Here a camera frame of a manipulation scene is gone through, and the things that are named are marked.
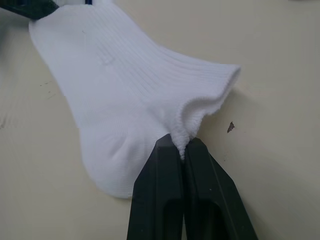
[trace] dark spot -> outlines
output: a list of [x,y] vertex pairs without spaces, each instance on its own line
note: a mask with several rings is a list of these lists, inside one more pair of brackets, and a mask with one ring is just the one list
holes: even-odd
[[231,132],[232,129],[234,129],[234,128],[235,128],[234,123],[233,123],[233,122],[230,122],[230,125],[229,125],[228,130],[226,131],[226,133],[228,134],[228,133]]
[[7,121],[7,118],[4,117],[4,119],[3,119],[3,121],[2,121],[2,123],[1,123],[1,125],[0,125],[0,129],[3,129],[3,128],[5,127],[6,121]]

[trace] sock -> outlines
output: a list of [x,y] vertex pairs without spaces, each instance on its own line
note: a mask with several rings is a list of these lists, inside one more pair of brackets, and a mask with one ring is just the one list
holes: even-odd
[[85,4],[85,0],[53,0],[59,7],[64,5]]
[[132,196],[157,139],[170,133],[184,157],[239,72],[158,46],[110,1],[63,6],[29,31],[70,106],[89,176],[120,198]]

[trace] ribbed texture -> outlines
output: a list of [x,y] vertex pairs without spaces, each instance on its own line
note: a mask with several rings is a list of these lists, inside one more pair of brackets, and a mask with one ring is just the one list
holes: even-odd
[[109,0],[61,7],[29,30],[70,105],[88,174],[116,197],[132,195],[167,133],[184,157],[239,72],[158,46]]
[[62,7],[64,5],[85,4],[85,0],[53,0],[55,4]]

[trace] white surface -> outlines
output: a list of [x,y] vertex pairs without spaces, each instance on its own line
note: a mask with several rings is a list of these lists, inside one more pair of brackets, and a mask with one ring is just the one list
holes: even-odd
[[[319,239],[320,1],[118,4],[170,49],[241,64],[199,136],[234,179],[259,239]],[[130,202],[87,177],[71,111],[26,22],[1,28],[0,70],[0,239],[126,239]]]
[[58,6],[85,4],[85,0],[53,0]]
[[84,167],[119,198],[132,197],[158,139],[171,134],[184,158],[240,71],[158,46],[106,0],[63,6],[29,32],[71,108]]

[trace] beige background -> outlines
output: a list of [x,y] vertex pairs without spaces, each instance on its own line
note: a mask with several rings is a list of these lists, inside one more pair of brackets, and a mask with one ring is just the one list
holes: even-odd
[[[260,240],[320,239],[320,1],[117,2],[156,42],[242,65],[199,137],[234,179]],[[1,240],[126,239],[130,201],[89,180],[28,21],[4,10],[0,125]]]

